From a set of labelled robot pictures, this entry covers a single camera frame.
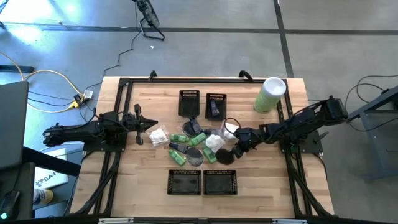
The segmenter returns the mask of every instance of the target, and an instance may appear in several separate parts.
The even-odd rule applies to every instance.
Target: black mesh basket
[[[211,113],[211,101],[214,101],[220,114],[213,116]],[[226,94],[207,93],[206,94],[206,119],[224,120],[226,119]]]
[[[203,191],[205,195],[236,195],[238,186],[235,170],[204,170]]]
[[[169,195],[200,195],[201,171],[200,170],[169,170],[167,184]]]
[[[199,90],[180,90],[178,115],[183,117],[197,117],[200,110]]]

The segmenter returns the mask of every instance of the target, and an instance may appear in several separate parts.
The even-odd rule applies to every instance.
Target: white object
[[[85,90],[83,97],[84,99],[91,99],[93,97],[93,92],[91,90]]]
[[[224,133],[223,133],[224,137],[226,137],[227,139],[237,139],[237,138],[234,136],[234,134],[232,134],[232,133],[234,133],[234,132],[237,130],[237,128],[238,128],[239,126],[237,126],[237,125],[235,125],[235,124],[229,124],[229,123],[225,123],[225,126],[226,126],[226,128],[223,128],[223,130],[224,130]]]
[[[262,84],[261,90],[254,101],[254,109],[258,113],[266,113],[273,109],[285,94],[286,84],[277,77],[270,77]]]
[[[164,125],[156,129],[155,131],[149,133],[149,138],[152,141],[154,147],[169,141],[169,139],[167,138],[167,133]]]
[[[221,136],[212,134],[206,139],[206,147],[210,148],[213,152],[217,152],[225,145],[225,141]]]
[[[56,156],[58,159],[67,159],[66,150],[58,149],[52,152],[46,152],[49,156]],[[52,170],[43,169],[36,167],[35,168],[35,185],[34,187],[37,189],[48,189],[54,186],[58,186],[60,184],[64,184],[68,182],[68,176],[66,174],[61,174]]]

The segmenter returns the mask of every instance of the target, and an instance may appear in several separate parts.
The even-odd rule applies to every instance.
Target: cable
[[[377,75],[368,75],[367,77],[379,77],[379,76],[377,76]],[[357,84],[357,85],[355,85],[354,87],[352,87],[352,88],[348,91],[347,96],[346,96],[346,100],[345,100],[345,102],[344,102],[344,107],[345,107],[345,108],[347,108],[347,101],[348,101],[349,94],[350,94],[355,88],[358,89],[358,87],[361,86],[361,85],[374,86],[374,87],[376,87],[376,88],[378,88],[378,89],[384,91],[382,88],[380,88],[380,87],[378,87],[378,86],[376,86],[376,85],[370,84],[370,83],[360,83],[360,84]],[[386,121],[386,122],[384,122],[384,123],[382,123],[382,124],[380,124],[380,125],[377,125],[376,127],[369,128],[369,129],[365,129],[365,130],[360,130],[360,129],[358,129],[358,128],[355,128],[352,124],[349,124],[349,125],[350,125],[354,130],[356,130],[356,131],[366,132],[366,131],[374,130],[374,129],[376,129],[376,128],[380,128],[381,126],[383,126],[383,125],[385,125],[385,124],[388,124],[388,123],[390,123],[390,122],[392,122],[392,121],[395,121],[395,120],[397,120],[397,119],[398,119],[398,118],[393,118],[393,119],[391,119],[391,120],[389,120],[389,121]]]
[[[349,124],[349,125],[350,125],[353,129],[355,129],[356,131],[366,132],[366,131],[375,130],[376,128],[380,128],[381,126],[383,126],[383,125],[385,125],[385,124],[388,124],[388,123],[390,123],[390,122],[392,122],[392,121],[395,121],[395,120],[397,120],[397,119],[398,119],[398,118],[393,118],[393,119],[391,119],[391,120],[389,120],[389,121],[386,121],[386,122],[384,122],[384,123],[382,123],[382,124],[377,125],[376,127],[369,128],[369,129],[366,129],[366,130],[360,130],[360,129],[358,129],[358,128],[355,128],[352,124]]]
[[[65,105],[54,105],[54,104],[51,104],[51,103],[46,103],[46,102],[43,102],[43,101],[40,101],[40,100],[34,100],[34,99],[32,99],[32,98],[27,98],[28,100],[32,100],[32,101],[34,101],[34,102],[38,102],[38,103],[44,103],[44,104],[46,104],[46,105],[50,105],[50,106],[67,106],[67,105],[70,105],[72,102],[70,102],[70,103],[67,103],[67,104],[65,104]]]
[[[77,145],[77,144],[84,144],[84,143],[82,143],[82,142],[66,142],[66,143],[63,143],[63,144],[61,144],[59,146]],[[44,150],[51,149],[51,148],[54,148],[54,147],[57,147],[57,146],[45,147],[44,149],[41,149],[38,152],[42,152]]]
[[[82,124],[82,125],[79,125],[79,126],[76,126],[76,127],[73,127],[73,128],[64,128],[63,130],[64,131],[65,130],[74,130],[74,129],[86,126],[87,124],[89,124],[94,119],[94,117],[96,116],[95,113],[96,113],[96,108],[93,109],[93,116],[85,124]]]
[[[326,165],[325,162],[323,161],[323,159],[316,153],[313,153],[314,156],[318,157],[318,159],[321,161],[322,165],[323,165],[323,169],[325,170],[325,176],[326,176],[326,180],[328,180],[328,172],[326,170]]]
[[[230,130],[228,130],[228,128],[226,128],[226,121],[229,120],[229,119],[235,121],[235,122],[238,124],[239,128],[242,128],[241,123],[239,123],[238,120],[236,120],[235,118],[227,118],[227,119],[225,119],[225,121],[224,121],[224,128],[225,128],[225,130],[227,130],[227,132],[229,132],[229,133],[231,133],[231,134],[234,134],[233,132],[231,132]]]
[[[72,99],[62,98],[62,97],[57,97],[57,96],[50,96],[50,95],[41,94],[41,93],[35,93],[35,92],[33,92],[33,91],[29,91],[29,93],[33,93],[33,94],[40,95],[40,96],[51,97],[51,98],[55,98],[55,99],[60,99],[60,100],[69,100],[69,101],[73,101]]]
[[[390,77],[398,77],[398,75],[368,75],[368,76],[365,76],[365,77],[362,77],[359,81],[358,81],[358,83],[357,83],[357,87],[356,87],[356,94],[358,95],[358,97],[359,97],[359,99],[361,99],[362,101],[364,101],[364,102],[366,102],[366,103],[368,103],[368,101],[366,101],[366,100],[364,100],[360,95],[359,95],[359,84],[361,83],[361,81],[362,80],[364,80],[365,78],[370,78],[370,77],[380,77],[380,78],[390,78]]]
[[[82,115],[82,113],[81,113],[81,106],[79,107],[79,113],[80,113],[80,116],[81,116],[81,118],[83,118],[83,120],[85,120],[86,121],[86,123],[87,123],[87,120],[86,120],[86,118]]]
[[[78,153],[78,152],[83,152],[83,150],[79,150],[79,151],[75,151],[75,152],[68,152],[68,153],[61,154],[61,155],[57,155],[57,156],[54,156],[54,157],[58,157],[58,156],[67,156],[67,155],[75,154],[75,153]]]
[[[100,82],[100,83],[95,83],[94,85],[88,86],[88,87],[86,87],[86,90],[89,89],[89,88],[91,88],[91,87],[93,87],[93,86],[99,85],[99,84],[102,84],[102,82]]]
[[[12,58],[8,57],[8,56],[7,56],[5,53],[3,53],[3,52],[0,52],[0,54],[2,54],[3,56],[5,56],[6,58],[8,58],[8,59],[17,67],[18,72],[19,72],[19,74],[21,75],[21,80],[22,80],[22,81],[27,80],[29,77],[31,77],[32,75],[35,75],[36,73],[40,73],[40,72],[52,72],[52,73],[55,73],[55,74],[57,74],[57,75],[60,75],[60,76],[63,77],[64,79],[66,79],[66,81],[72,86],[72,88],[73,88],[79,95],[83,95],[82,93],[80,93],[80,92],[78,91],[78,89],[76,88],[76,86],[75,86],[65,75],[63,75],[63,74],[61,74],[61,73],[59,73],[59,72],[56,72],[56,71],[53,71],[53,70],[38,70],[38,71],[32,72],[31,74],[29,74],[29,75],[27,75],[27,76],[24,77],[24,75],[22,74],[21,68],[18,66],[18,64],[17,64]],[[63,109],[63,110],[59,110],[59,111],[46,111],[46,110],[41,110],[41,109],[38,109],[38,108],[32,106],[29,102],[27,102],[27,105],[30,106],[30,107],[31,107],[32,109],[34,109],[34,110],[37,110],[37,111],[40,111],[40,112],[44,112],[44,113],[61,113],[61,112],[65,112],[65,111],[67,111],[67,110],[73,108],[73,107],[69,106],[69,107],[67,107],[67,108],[65,108],[65,109]]]
[[[85,156],[83,156],[83,158],[81,159],[81,161],[83,162],[89,155],[91,155],[93,153],[93,151],[91,152],[87,152],[87,154]],[[74,190],[76,188],[76,184],[77,184],[77,179],[79,178],[79,176],[76,177],[75,182],[73,183],[73,187],[72,187],[72,191],[70,192],[70,196],[69,196],[69,200],[67,203],[67,207],[65,208],[65,211],[63,212],[63,216],[65,216],[67,214],[68,208],[70,206],[70,202],[72,201],[73,198],[73,194],[74,194]]]
[[[113,120],[111,120],[111,119],[104,118],[104,117],[100,117],[100,116],[97,116],[97,115],[95,115],[95,116],[96,116],[98,119],[104,119],[104,120],[106,120],[106,121],[110,121],[110,122],[113,122],[113,123],[115,123],[115,124],[118,124],[118,125],[120,125],[122,128],[124,128],[127,132],[130,132],[130,130],[128,130],[128,128],[126,128],[125,125],[123,125],[123,124],[120,123],[120,122],[113,121]]]
[[[346,109],[347,109],[347,101],[348,101],[349,94],[350,94],[355,88],[357,88],[357,87],[359,87],[359,86],[361,86],[361,85],[373,86],[373,87],[376,87],[376,88],[378,88],[378,89],[384,91],[382,88],[378,87],[377,85],[373,85],[373,84],[370,84],[370,83],[360,83],[360,84],[357,84],[357,85],[355,85],[354,87],[352,87],[352,88],[348,91],[348,93],[347,93],[346,100],[345,100],[345,102],[344,102],[344,107],[345,107]]]
[[[77,89],[77,87],[69,80],[68,77],[66,77],[64,74],[61,74],[61,73],[56,72],[56,71],[54,71],[54,70],[47,70],[47,69],[38,70],[38,71],[32,72],[31,74],[29,74],[29,75],[27,75],[27,76],[25,76],[25,77],[23,77],[23,75],[21,74],[22,80],[27,80],[27,79],[28,79],[29,77],[31,77],[32,75],[35,75],[35,74],[40,73],[40,72],[51,72],[51,73],[60,75],[61,77],[63,77],[64,79],[66,79],[66,81],[70,84],[70,86],[72,86],[72,88],[73,88],[79,95],[83,95],[82,93],[80,93],[80,91]]]
[[[133,50],[132,45],[133,45],[133,43],[134,43],[134,40],[135,40],[135,39],[138,37],[138,35],[141,33],[141,30],[139,30],[138,27],[137,27],[137,2],[134,2],[134,4],[135,4],[135,10],[136,10],[136,30],[138,31],[138,34],[132,39],[131,45],[130,45],[130,49],[129,49],[129,50],[125,50],[125,51],[119,53],[119,56],[118,56],[118,63],[117,63],[115,66],[112,66],[112,67],[109,67],[109,68],[105,68],[105,70],[104,70],[104,72],[103,72],[103,77],[106,75],[106,71],[108,71],[108,70],[110,70],[110,69],[112,69],[112,68],[116,68],[116,67],[119,67],[119,66],[120,66],[120,56],[122,56],[122,54],[125,54],[125,53],[130,52],[130,51]]]

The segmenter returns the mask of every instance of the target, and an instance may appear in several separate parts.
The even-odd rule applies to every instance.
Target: stack of cups
[[[278,104],[285,94],[286,85],[277,77],[270,77],[262,84],[261,90],[254,101],[254,109],[258,113],[266,113]]]

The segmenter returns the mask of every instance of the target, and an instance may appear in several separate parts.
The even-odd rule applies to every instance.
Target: yellow cable
[[[23,74],[22,74],[21,68],[18,66],[18,64],[17,64],[13,59],[11,59],[10,57],[8,57],[8,56],[7,56],[5,53],[3,53],[3,52],[0,52],[0,54],[4,55],[6,58],[8,58],[8,59],[17,67],[17,69],[18,69],[18,71],[19,71],[19,74],[21,75],[21,80],[22,80],[22,81],[28,79],[28,78],[31,77],[32,75],[35,75],[36,73],[39,73],[39,72],[52,72],[52,73],[55,73],[55,74],[57,74],[57,75],[60,75],[60,76],[63,77],[64,79],[66,79],[67,82],[72,86],[72,88],[73,88],[79,95],[83,96],[83,94],[79,92],[79,90],[76,88],[76,86],[75,86],[65,75],[63,75],[63,74],[61,74],[61,73],[59,73],[59,72],[53,71],[53,70],[38,70],[38,71],[35,71],[35,72],[33,72],[33,73],[31,73],[31,74],[29,74],[29,75],[27,75],[27,76],[24,77]],[[75,108],[74,106],[72,106],[72,105],[73,105],[73,102],[72,102],[67,108],[65,108],[65,109],[63,109],[63,110],[60,110],[60,111],[46,111],[46,110],[38,109],[38,108],[32,106],[29,102],[27,102],[27,104],[28,104],[28,106],[30,106],[32,109],[37,110],[37,111],[40,111],[40,112],[44,112],[44,113],[62,113],[62,112],[65,112],[65,111],[67,111],[67,110],[69,110],[69,109]]]

